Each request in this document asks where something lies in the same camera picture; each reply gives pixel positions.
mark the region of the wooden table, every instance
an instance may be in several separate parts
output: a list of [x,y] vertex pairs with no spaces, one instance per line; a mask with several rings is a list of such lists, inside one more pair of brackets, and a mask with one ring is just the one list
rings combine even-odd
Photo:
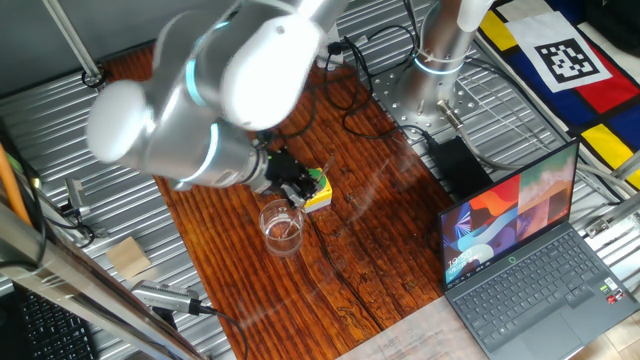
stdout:
[[[105,67],[111,80],[147,79],[151,49]],[[310,83],[321,83],[320,73],[314,70]],[[329,86],[343,105],[353,90],[354,79]],[[303,128],[316,96],[316,122],[286,145],[310,168],[335,157],[327,175],[333,203],[309,214],[295,257],[265,248],[258,217],[274,197],[246,186],[179,193],[157,179],[211,301],[241,323],[251,359],[334,359],[442,295],[437,214],[451,199],[400,133],[386,140],[350,135],[340,124],[343,112],[314,92],[280,129]],[[368,134],[394,127],[374,101],[348,125]],[[239,333],[222,323],[241,358]]]

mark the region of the wallpaper on laptop screen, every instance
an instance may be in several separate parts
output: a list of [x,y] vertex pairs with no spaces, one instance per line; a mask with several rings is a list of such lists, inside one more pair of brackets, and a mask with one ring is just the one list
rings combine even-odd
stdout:
[[447,283],[569,213],[575,153],[569,147],[442,216]]

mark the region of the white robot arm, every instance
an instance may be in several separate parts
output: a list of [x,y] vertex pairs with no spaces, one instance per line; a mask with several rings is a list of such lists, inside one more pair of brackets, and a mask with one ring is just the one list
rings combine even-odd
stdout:
[[152,78],[118,81],[98,96],[89,149],[101,161],[173,179],[177,190],[243,183],[304,204],[317,192],[307,169],[286,151],[255,149],[244,130],[289,115],[346,6],[253,0],[217,22],[202,12],[177,16],[160,33]]

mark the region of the power adapter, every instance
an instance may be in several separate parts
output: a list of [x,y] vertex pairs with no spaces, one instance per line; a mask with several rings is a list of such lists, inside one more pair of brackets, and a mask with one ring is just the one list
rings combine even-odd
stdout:
[[442,144],[435,141],[428,143],[429,156],[444,179],[451,184],[453,193],[461,199],[470,197],[493,183],[459,136]]

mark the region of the black keyboard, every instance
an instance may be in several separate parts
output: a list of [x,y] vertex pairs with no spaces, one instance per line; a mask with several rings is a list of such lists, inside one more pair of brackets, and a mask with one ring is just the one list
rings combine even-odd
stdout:
[[497,349],[564,304],[577,306],[593,292],[586,281],[604,269],[570,232],[456,299],[470,330],[487,350]]
[[33,359],[93,360],[97,353],[86,321],[59,305],[14,286]]

